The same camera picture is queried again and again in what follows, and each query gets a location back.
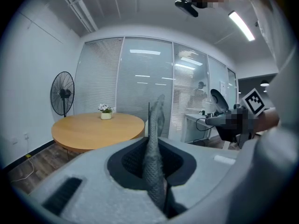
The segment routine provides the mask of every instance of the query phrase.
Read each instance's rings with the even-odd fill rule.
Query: wall outlet
[[[11,138],[11,143],[14,145],[16,143],[18,143],[18,139],[16,137],[12,137]]]
[[[25,140],[29,139],[28,133],[24,133]]]

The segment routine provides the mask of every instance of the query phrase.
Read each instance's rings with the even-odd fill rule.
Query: fan stand
[[[63,108],[64,108],[64,117],[66,117],[66,113],[65,113],[65,99],[68,99],[71,96],[71,92],[69,89],[65,90],[65,89],[61,89],[60,90],[60,98],[62,99],[63,102]]]

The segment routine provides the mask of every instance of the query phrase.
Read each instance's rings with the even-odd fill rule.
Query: glass wall
[[[208,56],[210,66],[211,89],[218,90],[228,103],[228,70],[221,62]]]
[[[75,114],[97,112],[101,103],[115,106],[118,61],[123,38],[84,45],[75,79]]]
[[[172,101],[172,44],[157,40],[126,38],[118,75],[117,112],[135,115],[144,122],[148,107],[165,95],[165,124],[168,137]]]
[[[199,113],[209,100],[206,55],[174,44],[173,108],[169,138],[181,140],[186,113]]]
[[[236,82],[235,73],[224,64],[184,45],[147,38],[102,39],[83,47],[74,110],[75,114],[97,112],[102,103],[146,122],[149,103],[164,94],[162,136],[181,140],[185,114],[205,110],[211,89],[217,89],[233,108]],[[194,123],[188,130],[195,139],[205,135]]]
[[[230,109],[234,108],[237,103],[237,81],[235,73],[228,69],[228,106]]]

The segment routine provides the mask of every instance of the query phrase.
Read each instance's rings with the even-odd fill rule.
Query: white wall
[[[237,77],[242,79],[278,73],[278,68],[263,38],[259,37],[253,42],[255,44],[248,43],[236,51]]]
[[[212,56],[236,71],[234,60],[202,39],[200,36],[203,36],[203,32],[200,27],[191,22],[176,20],[173,17],[143,15],[125,21],[109,21],[103,23],[98,31],[83,36],[81,46],[88,41],[112,36],[147,36],[178,42]]]
[[[47,23],[41,17],[47,17]],[[81,52],[78,45],[78,35],[42,0],[30,0],[11,20],[0,48],[3,166],[53,140],[51,127],[62,116],[51,108],[51,85],[61,71],[75,77]],[[28,133],[28,143],[24,133]]]

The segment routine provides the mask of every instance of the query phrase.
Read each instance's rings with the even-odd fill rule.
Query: black cable
[[[205,118],[199,118],[199,119],[197,119],[196,122],[195,122],[195,126],[196,126],[196,128],[197,128],[197,121],[200,120],[200,119],[204,119],[204,120],[206,120]],[[197,128],[197,130],[199,130],[199,131],[207,131],[207,130],[209,130],[209,129],[211,129],[211,128],[204,129],[204,130],[200,130],[200,129]]]

